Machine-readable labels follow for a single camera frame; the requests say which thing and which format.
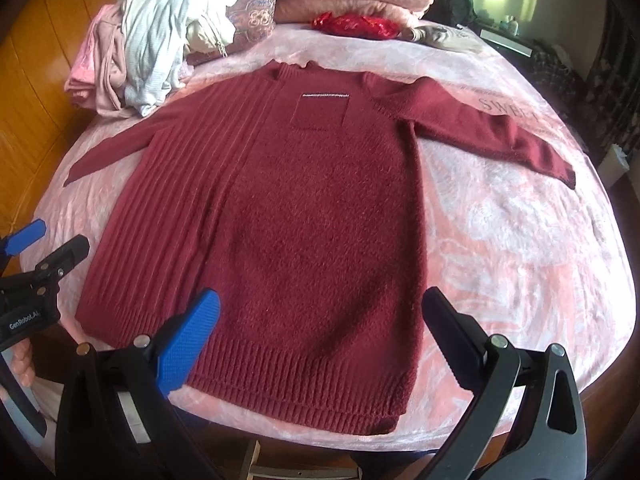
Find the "chest pocket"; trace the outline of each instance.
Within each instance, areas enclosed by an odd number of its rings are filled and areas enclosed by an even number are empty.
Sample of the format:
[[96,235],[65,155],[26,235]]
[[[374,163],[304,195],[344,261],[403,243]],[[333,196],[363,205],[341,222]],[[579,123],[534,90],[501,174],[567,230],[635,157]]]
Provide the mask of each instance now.
[[337,130],[342,126],[348,105],[348,94],[302,94],[291,124],[304,130]]

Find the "pink bedspread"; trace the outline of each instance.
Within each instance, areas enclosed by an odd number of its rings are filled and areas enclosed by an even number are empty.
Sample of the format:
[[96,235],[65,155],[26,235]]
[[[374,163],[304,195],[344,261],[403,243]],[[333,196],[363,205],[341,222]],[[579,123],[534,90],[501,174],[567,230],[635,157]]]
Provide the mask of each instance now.
[[[204,85],[250,72],[275,58],[288,63],[371,71],[412,81],[428,75],[458,99],[491,114],[512,115],[550,142],[577,173],[571,191],[555,179],[515,164],[494,162],[430,140],[420,140],[427,224],[428,281],[487,333],[516,345],[567,348],[580,389],[612,363],[635,323],[634,285],[611,206],[593,166],[550,106],[488,46],[482,54],[454,54],[400,41],[334,38],[304,27],[278,26],[245,54],[197,67],[174,99]],[[86,340],[74,313],[89,263],[113,205],[140,160],[131,155],[63,189],[69,167],[92,146],[137,121],[97,120],[66,154],[35,215],[47,235],[22,256],[33,269],[44,255],[76,234],[91,253],[61,282],[62,325]],[[407,413],[391,434],[351,436],[302,428],[257,415],[183,387],[177,406],[209,420],[302,444],[359,450],[439,446],[464,412],[461,390],[427,330]],[[508,430],[519,398],[511,399],[499,431]]]

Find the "red sweater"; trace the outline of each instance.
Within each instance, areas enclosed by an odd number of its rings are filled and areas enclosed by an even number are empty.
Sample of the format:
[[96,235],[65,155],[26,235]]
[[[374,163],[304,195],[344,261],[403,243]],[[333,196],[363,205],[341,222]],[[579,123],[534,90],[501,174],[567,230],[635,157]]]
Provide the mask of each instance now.
[[548,144],[432,79],[272,61],[169,104],[73,166],[70,182],[148,146],[78,321],[124,346],[213,288],[222,315],[191,386],[304,426],[393,430],[423,333],[416,135],[575,185]]

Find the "finger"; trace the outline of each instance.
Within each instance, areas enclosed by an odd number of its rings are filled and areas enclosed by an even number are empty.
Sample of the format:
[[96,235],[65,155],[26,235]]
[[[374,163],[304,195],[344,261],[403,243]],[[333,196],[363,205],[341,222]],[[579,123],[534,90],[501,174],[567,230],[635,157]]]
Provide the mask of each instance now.
[[36,371],[33,368],[20,375],[20,384],[25,388],[29,388],[33,384],[33,380],[36,378]]
[[20,360],[14,359],[11,363],[11,370],[16,375],[25,373],[25,371],[27,371],[28,368],[33,368],[33,362],[31,361],[31,351],[29,351],[28,354],[25,355],[23,359],[20,359]]
[[30,339],[23,339],[20,342],[17,342],[15,345],[11,347],[11,350],[14,352],[14,358],[21,360],[24,358],[25,354],[31,350],[31,341]]

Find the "sweater sleeve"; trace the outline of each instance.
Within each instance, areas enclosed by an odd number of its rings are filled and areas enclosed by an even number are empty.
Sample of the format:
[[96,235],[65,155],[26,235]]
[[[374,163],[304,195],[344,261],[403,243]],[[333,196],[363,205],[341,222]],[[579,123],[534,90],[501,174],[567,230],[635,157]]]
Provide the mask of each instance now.
[[521,164],[575,189],[575,171],[548,142],[507,116],[476,110],[452,97],[434,80],[424,82],[424,108],[415,111],[415,134],[493,160]]
[[154,135],[165,124],[165,121],[162,120],[163,117],[160,116],[161,111],[109,139],[104,139],[100,144],[86,152],[69,169],[65,187],[84,176],[118,162],[121,158],[131,155],[131,153],[146,148],[151,143]]

